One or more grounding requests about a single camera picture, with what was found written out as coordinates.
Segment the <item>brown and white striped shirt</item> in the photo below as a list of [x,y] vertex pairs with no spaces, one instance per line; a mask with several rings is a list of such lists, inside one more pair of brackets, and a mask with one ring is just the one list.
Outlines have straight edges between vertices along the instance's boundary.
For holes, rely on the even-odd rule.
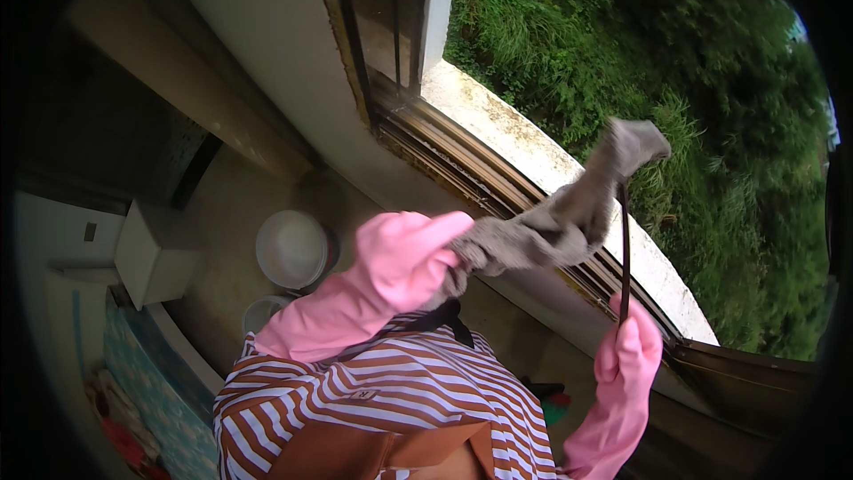
[[[422,315],[399,315],[369,341],[315,363],[260,354],[249,335],[214,406],[220,476],[281,471],[276,461],[306,424],[394,435],[475,423],[490,432],[490,477],[565,478],[554,469],[539,401],[485,338],[472,332],[471,349],[448,325],[403,330]],[[384,463],[376,478],[409,477],[411,469]]]

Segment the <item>gray cleaning cloth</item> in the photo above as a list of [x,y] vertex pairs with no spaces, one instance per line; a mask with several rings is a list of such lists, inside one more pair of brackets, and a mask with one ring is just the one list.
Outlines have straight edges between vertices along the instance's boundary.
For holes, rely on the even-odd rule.
[[512,219],[478,219],[450,242],[460,264],[448,269],[441,289],[422,309],[463,294],[473,272],[497,276],[508,269],[570,267],[590,259],[607,235],[616,184],[670,154],[670,144],[651,121],[609,117],[578,181]]

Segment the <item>gloved hand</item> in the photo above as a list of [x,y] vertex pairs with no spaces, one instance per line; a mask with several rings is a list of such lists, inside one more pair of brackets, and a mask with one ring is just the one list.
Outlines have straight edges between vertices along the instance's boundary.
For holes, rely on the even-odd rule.
[[443,247],[474,225],[462,211],[430,219],[414,212],[379,214],[356,231],[356,262],[296,299],[255,336],[264,354],[319,361],[367,341],[394,315],[418,309],[459,264]]
[[[617,311],[621,297],[610,299]],[[562,472],[574,480],[610,479],[634,453],[648,423],[648,397],[663,348],[657,325],[632,297],[628,318],[604,336],[595,355],[597,400],[563,443]]]

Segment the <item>grass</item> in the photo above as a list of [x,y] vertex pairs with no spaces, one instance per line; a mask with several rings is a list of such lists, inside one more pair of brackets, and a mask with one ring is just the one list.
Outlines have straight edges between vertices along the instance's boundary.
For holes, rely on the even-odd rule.
[[[818,156],[796,154],[782,164],[738,135],[709,133],[708,123],[717,123],[691,107],[690,91],[664,81],[630,32],[602,21],[612,21],[612,10],[612,0],[453,0],[444,57],[580,161],[607,116],[653,120],[673,156],[631,179],[634,217],[673,262],[721,344],[813,357],[828,314]],[[752,112],[731,101],[731,112]],[[780,112],[787,113],[764,120],[797,117]]]

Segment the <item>plastic container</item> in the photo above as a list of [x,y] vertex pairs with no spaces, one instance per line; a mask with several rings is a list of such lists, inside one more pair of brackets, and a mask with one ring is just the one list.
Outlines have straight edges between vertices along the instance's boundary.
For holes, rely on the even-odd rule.
[[260,332],[273,315],[292,302],[292,296],[267,295],[249,304],[243,312],[243,336],[250,332]]
[[255,240],[263,274],[289,289],[319,280],[338,262],[335,234],[301,211],[286,209],[263,222]]

